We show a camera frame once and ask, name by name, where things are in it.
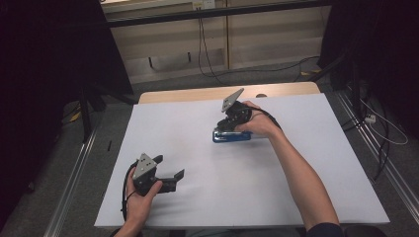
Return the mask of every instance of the power outlet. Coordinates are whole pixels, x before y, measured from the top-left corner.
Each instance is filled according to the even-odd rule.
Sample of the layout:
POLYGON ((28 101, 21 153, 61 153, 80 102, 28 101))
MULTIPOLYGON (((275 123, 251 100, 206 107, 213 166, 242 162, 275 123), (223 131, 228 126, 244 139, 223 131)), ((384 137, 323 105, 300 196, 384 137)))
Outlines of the power outlet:
POLYGON ((366 122, 368 123, 376 123, 376 116, 375 115, 367 115, 366 122))
POLYGON ((215 0, 204 0, 204 9, 214 9, 215 8, 215 0))
POLYGON ((203 1, 193 1, 192 2, 192 10, 198 11, 204 9, 204 2, 203 1))

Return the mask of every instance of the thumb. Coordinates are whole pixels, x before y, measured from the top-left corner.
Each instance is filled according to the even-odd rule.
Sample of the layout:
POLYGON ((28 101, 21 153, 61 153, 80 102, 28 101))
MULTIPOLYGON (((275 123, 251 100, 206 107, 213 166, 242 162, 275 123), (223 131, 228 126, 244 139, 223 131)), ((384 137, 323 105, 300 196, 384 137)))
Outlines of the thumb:
POLYGON ((132 180, 132 175, 135 172, 135 167, 133 167, 130 171, 129 171, 129 178, 126 180, 126 195, 132 193, 135 191, 135 186, 133 184, 133 180, 132 180))
POLYGON ((162 186, 163 186, 163 182, 161 181, 157 181, 156 183, 154 183, 150 191, 148 191, 146 197, 153 199, 158 194, 162 186))
POLYGON ((239 124, 234 128, 235 131, 245 131, 247 130, 247 123, 239 124))

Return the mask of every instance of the shirt sleeve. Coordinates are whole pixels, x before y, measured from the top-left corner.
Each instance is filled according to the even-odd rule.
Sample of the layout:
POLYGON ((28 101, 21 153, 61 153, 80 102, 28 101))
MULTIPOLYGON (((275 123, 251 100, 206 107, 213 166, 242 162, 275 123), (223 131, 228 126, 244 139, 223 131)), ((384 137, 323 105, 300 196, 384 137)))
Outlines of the shirt sleeve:
POLYGON ((306 237, 343 237, 343 231, 337 224, 320 223, 311 227, 306 237))

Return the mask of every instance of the right hand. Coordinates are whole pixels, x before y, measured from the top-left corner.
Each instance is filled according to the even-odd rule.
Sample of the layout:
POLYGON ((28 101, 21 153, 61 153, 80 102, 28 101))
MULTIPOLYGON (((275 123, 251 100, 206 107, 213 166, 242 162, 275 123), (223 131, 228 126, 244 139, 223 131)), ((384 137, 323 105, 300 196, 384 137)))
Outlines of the right hand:
MULTIPOLYGON (((249 101, 245 101, 243 104, 248 107, 260 109, 260 107, 249 101)), ((281 131, 267 116, 259 111, 252 111, 252 118, 248 122, 238 125, 234 130, 251 131, 267 137, 274 135, 277 131, 281 131)))

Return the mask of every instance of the white paper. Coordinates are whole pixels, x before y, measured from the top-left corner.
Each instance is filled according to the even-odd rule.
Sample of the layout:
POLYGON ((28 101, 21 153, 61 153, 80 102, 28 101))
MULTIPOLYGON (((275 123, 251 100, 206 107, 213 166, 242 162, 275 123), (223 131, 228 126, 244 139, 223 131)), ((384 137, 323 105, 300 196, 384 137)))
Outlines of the white paper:
MULTIPOLYGON (((385 214, 324 95, 251 99, 277 119, 322 179, 342 223, 385 223, 385 214)), ((126 170, 142 152, 163 155, 156 176, 185 169, 177 191, 160 194, 146 225, 153 228, 302 225, 268 139, 213 143, 222 100, 134 106, 95 226, 124 223, 126 170)))

